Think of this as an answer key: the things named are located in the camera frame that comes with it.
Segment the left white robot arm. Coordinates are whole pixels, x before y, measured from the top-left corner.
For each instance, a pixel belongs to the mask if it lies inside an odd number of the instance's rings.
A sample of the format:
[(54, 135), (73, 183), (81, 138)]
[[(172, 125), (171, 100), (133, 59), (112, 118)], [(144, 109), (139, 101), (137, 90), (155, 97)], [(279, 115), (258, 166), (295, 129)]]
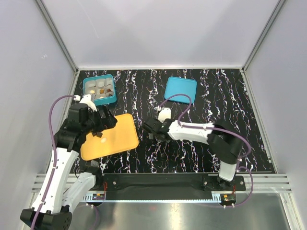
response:
[(103, 186), (96, 166), (85, 166), (77, 181), (66, 189), (72, 165), (81, 152), (88, 134), (101, 137), (104, 130), (116, 126), (117, 120), (105, 106), (75, 103), (59, 130), (52, 133), (52, 156), (43, 185), (31, 208), (23, 209), (20, 219), (32, 230), (67, 230), (72, 214), (83, 196)]

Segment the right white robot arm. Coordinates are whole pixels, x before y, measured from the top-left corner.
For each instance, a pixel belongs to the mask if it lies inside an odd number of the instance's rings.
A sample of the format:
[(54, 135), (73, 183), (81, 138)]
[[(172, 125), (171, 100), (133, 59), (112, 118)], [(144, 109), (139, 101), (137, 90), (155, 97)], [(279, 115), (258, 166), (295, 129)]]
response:
[(227, 130), (225, 123), (179, 123), (170, 118), (161, 122), (149, 118), (142, 127), (160, 141), (188, 140), (208, 145), (220, 160), (219, 187), (228, 190), (234, 186), (237, 162), (244, 141), (236, 132)]

